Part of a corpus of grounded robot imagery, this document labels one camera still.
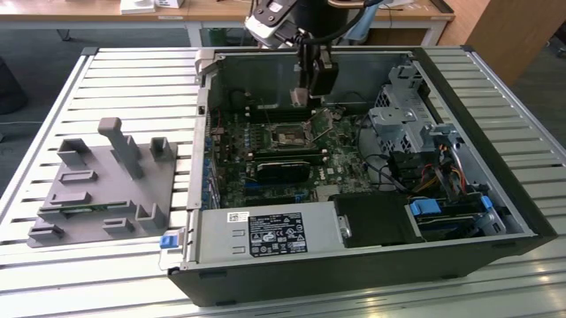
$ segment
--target metal bracket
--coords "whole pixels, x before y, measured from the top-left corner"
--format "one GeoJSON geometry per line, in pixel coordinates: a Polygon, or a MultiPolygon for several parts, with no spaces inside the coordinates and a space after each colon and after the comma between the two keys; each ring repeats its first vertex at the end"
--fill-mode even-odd
{"type": "Polygon", "coordinates": [[[206,74],[213,68],[213,64],[217,60],[222,60],[224,57],[220,56],[216,58],[216,51],[210,48],[204,48],[198,50],[194,54],[194,69],[196,74],[202,76],[206,74]]]}

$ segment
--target motherboard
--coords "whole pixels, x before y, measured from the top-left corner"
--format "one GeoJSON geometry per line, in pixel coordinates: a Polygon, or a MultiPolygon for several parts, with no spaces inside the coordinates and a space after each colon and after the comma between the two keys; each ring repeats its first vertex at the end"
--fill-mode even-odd
{"type": "Polygon", "coordinates": [[[357,116],[334,107],[285,112],[248,107],[216,117],[220,207],[328,201],[338,193],[371,191],[354,145],[357,116]]]}

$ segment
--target blue latch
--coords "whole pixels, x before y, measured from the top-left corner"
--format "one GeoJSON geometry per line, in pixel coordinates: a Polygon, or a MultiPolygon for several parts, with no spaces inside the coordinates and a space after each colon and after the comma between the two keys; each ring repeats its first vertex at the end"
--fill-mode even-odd
{"type": "Polygon", "coordinates": [[[489,210],[489,208],[493,207],[493,204],[491,203],[491,200],[487,195],[480,197],[480,202],[483,203],[483,206],[485,207],[487,210],[489,210]]]}
{"type": "Polygon", "coordinates": [[[161,247],[161,249],[178,247],[178,237],[176,235],[161,236],[158,247],[161,247]]]}
{"type": "Polygon", "coordinates": [[[409,204],[409,211],[412,215],[441,213],[439,204],[435,199],[415,200],[409,204]]]}

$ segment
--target white label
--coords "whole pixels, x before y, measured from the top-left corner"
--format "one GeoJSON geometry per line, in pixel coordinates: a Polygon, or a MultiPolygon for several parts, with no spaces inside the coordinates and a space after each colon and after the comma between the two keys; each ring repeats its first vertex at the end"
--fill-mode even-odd
{"type": "Polygon", "coordinates": [[[174,17],[172,15],[160,15],[157,19],[158,20],[182,20],[182,17],[174,17]]]}
{"type": "Polygon", "coordinates": [[[270,11],[273,11],[274,13],[278,12],[278,10],[281,10],[282,6],[280,4],[277,4],[277,2],[270,2],[270,4],[268,5],[268,9],[270,11]]]}
{"type": "Polygon", "coordinates": [[[226,222],[246,222],[249,212],[228,212],[226,222]]]}

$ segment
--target aluminum profile table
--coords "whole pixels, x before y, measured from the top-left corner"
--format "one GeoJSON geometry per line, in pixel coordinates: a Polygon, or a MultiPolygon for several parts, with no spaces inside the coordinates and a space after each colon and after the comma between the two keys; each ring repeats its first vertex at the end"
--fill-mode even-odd
{"type": "MultiPolygon", "coordinates": [[[[196,112],[194,48],[100,49],[81,56],[0,201],[0,316],[548,317],[566,310],[566,156],[472,52],[427,48],[559,238],[465,278],[198,308],[158,268],[158,237],[30,249],[27,229],[57,171],[62,138],[106,144],[116,116],[137,143],[178,143],[170,229],[185,224],[196,112]]],[[[443,120],[449,121],[432,99],[443,120]]]]}

